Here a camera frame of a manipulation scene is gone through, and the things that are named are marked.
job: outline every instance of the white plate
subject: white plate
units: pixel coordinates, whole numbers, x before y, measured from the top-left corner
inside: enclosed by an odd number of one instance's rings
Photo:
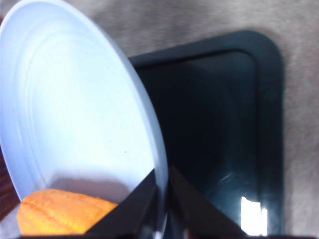
[[[20,199],[60,188],[121,202],[167,164],[159,123],[128,59],[57,0],[23,0],[0,28],[1,146]]]

